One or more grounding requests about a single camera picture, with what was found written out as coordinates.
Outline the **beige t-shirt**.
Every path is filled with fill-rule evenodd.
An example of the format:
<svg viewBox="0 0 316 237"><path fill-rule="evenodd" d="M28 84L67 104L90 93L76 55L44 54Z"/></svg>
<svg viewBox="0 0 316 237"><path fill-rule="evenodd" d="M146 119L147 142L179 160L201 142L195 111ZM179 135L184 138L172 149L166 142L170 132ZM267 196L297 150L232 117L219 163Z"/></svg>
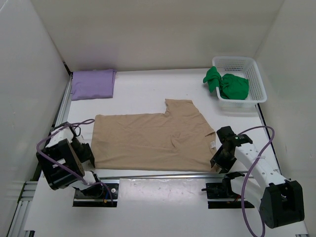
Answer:
<svg viewBox="0 0 316 237"><path fill-rule="evenodd" d="M91 148L98 169L212 172L216 134L191 100L165 100L156 114L97 115Z"/></svg>

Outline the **purple t-shirt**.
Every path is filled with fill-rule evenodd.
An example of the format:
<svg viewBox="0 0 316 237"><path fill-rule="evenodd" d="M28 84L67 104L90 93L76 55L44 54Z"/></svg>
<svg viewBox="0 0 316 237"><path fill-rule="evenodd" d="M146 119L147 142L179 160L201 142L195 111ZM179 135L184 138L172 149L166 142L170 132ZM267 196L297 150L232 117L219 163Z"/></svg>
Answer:
<svg viewBox="0 0 316 237"><path fill-rule="evenodd" d="M72 101L112 98L116 70L73 72Z"/></svg>

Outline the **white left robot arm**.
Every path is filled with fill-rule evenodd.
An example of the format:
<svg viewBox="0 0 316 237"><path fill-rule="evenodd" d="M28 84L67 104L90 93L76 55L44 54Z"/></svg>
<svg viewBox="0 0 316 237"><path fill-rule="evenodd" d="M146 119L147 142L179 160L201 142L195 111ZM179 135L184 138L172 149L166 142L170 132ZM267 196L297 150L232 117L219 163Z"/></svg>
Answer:
<svg viewBox="0 0 316 237"><path fill-rule="evenodd" d="M94 119L83 122L64 122L51 129L48 137L36 145L36 157L51 189L72 186L84 196L100 198L105 186L93 171L85 171L83 165L95 167L91 147L84 142L81 125L94 123Z"/></svg>

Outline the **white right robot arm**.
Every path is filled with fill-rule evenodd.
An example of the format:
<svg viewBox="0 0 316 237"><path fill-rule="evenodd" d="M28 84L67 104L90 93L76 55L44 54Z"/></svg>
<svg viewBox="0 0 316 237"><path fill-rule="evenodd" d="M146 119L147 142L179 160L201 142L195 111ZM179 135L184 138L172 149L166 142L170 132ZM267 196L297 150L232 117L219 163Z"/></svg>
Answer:
<svg viewBox="0 0 316 237"><path fill-rule="evenodd" d="M230 126L217 130L221 147L211 159L224 174L217 187L207 185L213 199L240 197L241 211L246 217L245 203L259 212L263 227L271 229L305 219L303 189L297 181L285 178L265 160L244 132L235 134Z"/></svg>

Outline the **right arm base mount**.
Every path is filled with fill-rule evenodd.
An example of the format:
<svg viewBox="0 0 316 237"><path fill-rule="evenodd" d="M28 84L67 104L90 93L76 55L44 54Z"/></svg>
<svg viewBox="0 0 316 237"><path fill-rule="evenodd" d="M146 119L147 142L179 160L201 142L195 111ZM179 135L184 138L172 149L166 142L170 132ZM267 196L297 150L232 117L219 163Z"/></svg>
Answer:
<svg viewBox="0 0 316 237"><path fill-rule="evenodd" d="M205 184L201 190L207 196L208 209L241 209L241 197L228 193L221 182Z"/></svg>

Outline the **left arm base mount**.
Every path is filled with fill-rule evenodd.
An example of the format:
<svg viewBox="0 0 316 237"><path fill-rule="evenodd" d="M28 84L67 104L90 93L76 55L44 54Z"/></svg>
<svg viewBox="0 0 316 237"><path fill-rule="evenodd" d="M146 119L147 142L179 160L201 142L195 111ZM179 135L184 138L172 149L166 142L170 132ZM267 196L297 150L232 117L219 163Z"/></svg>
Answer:
<svg viewBox="0 0 316 237"><path fill-rule="evenodd" d="M96 185L84 190L75 188L73 207L117 207L119 196L119 179L102 180L108 187Z"/></svg>

